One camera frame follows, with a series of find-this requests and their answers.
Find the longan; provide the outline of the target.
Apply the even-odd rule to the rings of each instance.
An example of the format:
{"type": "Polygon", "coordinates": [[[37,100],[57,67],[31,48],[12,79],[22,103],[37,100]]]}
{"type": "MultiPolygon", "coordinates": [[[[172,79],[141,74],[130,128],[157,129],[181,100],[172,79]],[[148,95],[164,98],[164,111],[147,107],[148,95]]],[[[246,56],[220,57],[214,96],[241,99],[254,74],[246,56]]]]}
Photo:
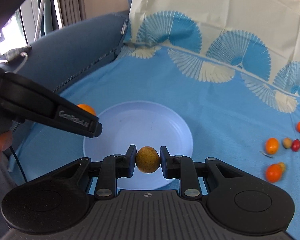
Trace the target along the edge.
{"type": "Polygon", "coordinates": [[[292,140],[290,138],[284,138],[282,141],[282,145],[284,148],[289,149],[292,146],[292,140]]]}
{"type": "Polygon", "coordinates": [[[279,162],[279,163],[277,163],[277,164],[281,167],[282,173],[284,173],[285,170],[286,170],[286,165],[285,165],[285,163],[279,162]]]}
{"type": "Polygon", "coordinates": [[[159,168],[161,159],[154,148],[145,146],[138,150],[135,163],[141,172],[153,173],[159,168]]]}

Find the orange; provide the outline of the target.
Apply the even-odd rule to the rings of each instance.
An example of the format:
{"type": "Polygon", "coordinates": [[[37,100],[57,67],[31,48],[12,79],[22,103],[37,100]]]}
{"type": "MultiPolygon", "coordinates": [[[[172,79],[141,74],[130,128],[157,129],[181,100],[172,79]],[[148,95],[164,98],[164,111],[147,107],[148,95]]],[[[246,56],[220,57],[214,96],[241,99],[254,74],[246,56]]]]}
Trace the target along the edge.
{"type": "Polygon", "coordinates": [[[282,177],[283,169],[279,164],[272,164],[267,167],[265,172],[265,178],[270,183],[279,181],[282,177]]]}
{"type": "Polygon", "coordinates": [[[97,116],[97,114],[96,114],[95,110],[93,109],[93,107],[91,107],[91,106],[89,106],[87,104],[79,104],[79,105],[77,105],[77,107],[85,110],[86,112],[88,112],[88,113],[90,113],[90,114],[92,114],[94,116],[97,116]]]}
{"type": "Polygon", "coordinates": [[[279,149],[279,141],[276,138],[269,138],[265,143],[266,153],[274,155],[279,149]]]}

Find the red cherry tomato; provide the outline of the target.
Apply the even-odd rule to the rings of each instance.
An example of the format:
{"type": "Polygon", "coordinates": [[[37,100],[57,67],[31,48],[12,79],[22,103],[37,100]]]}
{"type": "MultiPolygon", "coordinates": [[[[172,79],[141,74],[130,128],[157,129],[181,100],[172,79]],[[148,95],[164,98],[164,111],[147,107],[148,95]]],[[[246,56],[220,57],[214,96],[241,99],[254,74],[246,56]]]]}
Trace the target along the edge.
{"type": "Polygon", "coordinates": [[[300,150],[300,140],[299,139],[293,140],[292,145],[291,145],[291,150],[294,152],[298,152],[300,150]]]}

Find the black smartphone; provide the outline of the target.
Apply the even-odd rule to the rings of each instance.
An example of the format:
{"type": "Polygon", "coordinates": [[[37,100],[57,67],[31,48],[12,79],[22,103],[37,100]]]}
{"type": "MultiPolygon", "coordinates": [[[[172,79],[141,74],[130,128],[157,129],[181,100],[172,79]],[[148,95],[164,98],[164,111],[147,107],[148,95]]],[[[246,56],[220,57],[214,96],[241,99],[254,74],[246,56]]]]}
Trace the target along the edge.
{"type": "Polygon", "coordinates": [[[7,61],[7,62],[14,61],[15,59],[21,57],[21,55],[28,53],[31,49],[32,49],[31,46],[11,49],[6,53],[0,55],[0,61],[7,61]]]}

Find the light blue plate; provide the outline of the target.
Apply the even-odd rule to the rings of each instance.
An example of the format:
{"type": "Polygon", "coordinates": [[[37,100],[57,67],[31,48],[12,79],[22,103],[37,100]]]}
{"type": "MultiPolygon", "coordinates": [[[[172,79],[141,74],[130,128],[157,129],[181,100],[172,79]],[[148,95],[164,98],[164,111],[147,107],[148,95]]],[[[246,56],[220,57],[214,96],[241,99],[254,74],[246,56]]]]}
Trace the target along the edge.
{"type": "Polygon", "coordinates": [[[99,137],[83,140],[83,153],[92,161],[108,155],[125,154],[130,145],[139,150],[166,146],[170,155],[193,154],[193,138],[185,120],[170,108],[154,102],[130,101],[104,110],[99,137]]]}

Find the white braided pole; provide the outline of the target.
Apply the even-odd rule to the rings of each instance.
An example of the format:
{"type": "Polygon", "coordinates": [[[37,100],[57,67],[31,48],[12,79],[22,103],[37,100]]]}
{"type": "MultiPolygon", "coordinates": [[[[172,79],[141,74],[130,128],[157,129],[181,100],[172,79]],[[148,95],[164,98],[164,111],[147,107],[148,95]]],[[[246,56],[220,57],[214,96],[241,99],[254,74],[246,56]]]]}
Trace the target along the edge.
{"type": "Polygon", "coordinates": [[[45,1],[46,0],[40,0],[38,18],[37,18],[37,23],[36,23],[36,31],[35,31],[35,35],[34,35],[34,41],[37,41],[39,36],[40,36],[41,23],[42,23],[42,19],[43,19],[45,1]]]}

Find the grey curtain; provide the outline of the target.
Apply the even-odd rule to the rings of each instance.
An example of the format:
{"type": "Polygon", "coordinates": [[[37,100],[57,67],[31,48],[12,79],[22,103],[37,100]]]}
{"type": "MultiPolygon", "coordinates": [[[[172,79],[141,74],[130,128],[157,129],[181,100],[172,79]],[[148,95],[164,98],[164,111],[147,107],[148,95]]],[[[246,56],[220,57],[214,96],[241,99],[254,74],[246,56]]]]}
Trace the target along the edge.
{"type": "Polygon", "coordinates": [[[56,6],[61,28],[86,19],[84,0],[56,0],[56,6]]]}

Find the blue fan-pattern sheet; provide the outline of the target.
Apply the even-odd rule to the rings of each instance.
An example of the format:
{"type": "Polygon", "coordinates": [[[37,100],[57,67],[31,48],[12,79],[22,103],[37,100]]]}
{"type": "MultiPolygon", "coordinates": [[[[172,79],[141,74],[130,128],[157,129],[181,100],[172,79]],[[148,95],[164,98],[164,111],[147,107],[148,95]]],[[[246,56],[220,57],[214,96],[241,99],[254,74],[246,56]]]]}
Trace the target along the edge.
{"type": "Polygon", "coordinates": [[[300,239],[300,151],[260,153],[296,138],[300,121],[300,0],[129,0],[125,45],[113,62],[60,94],[97,112],[153,101],[177,112],[193,159],[214,156],[255,176],[286,164],[279,187],[294,200],[300,239]]]}

